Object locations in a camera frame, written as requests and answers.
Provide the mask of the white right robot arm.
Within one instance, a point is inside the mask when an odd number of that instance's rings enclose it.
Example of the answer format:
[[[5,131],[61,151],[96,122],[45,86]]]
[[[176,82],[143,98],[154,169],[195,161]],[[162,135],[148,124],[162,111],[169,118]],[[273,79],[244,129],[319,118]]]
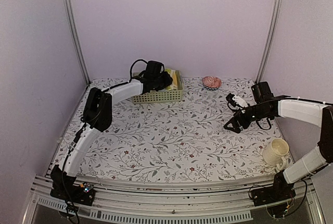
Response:
[[[289,145],[292,164],[280,160],[272,185],[255,186],[249,191],[255,206],[296,198],[296,183],[314,177],[325,168],[332,169],[332,103],[290,95],[274,95],[267,82],[251,88],[254,101],[230,93],[226,97],[232,117],[224,129],[237,134],[256,125],[263,130],[267,123],[272,129],[277,124],[281,138]]]

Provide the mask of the green white small packet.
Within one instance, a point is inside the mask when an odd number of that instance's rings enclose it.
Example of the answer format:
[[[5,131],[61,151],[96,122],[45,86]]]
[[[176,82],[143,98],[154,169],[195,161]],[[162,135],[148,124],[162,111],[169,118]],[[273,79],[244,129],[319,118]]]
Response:
[[[165,88],[166,91],[182,90],[182,79],[180,72],[174,69],[166,69],[166,72],[172,78],[172,83]]]

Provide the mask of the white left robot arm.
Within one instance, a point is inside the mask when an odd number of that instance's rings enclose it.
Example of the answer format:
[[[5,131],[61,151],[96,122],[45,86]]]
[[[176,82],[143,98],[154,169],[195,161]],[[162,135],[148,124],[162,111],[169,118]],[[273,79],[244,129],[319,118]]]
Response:
[[[79,166],[91,144],[112,123],[112,108],[115,104],[130,97],[151,91],[160,91],[171,85],[173,79],[158,61],[146,62],[146,69],[138,75],[131,75],[128,81],[101,90],[92,88],[81,117],[81,125],[69,144],[63,161],[51,171],[53,188],[51,196],[64,200],[73,206],[75,203],[91,206],[95,191],[88,185],[74,185]]]

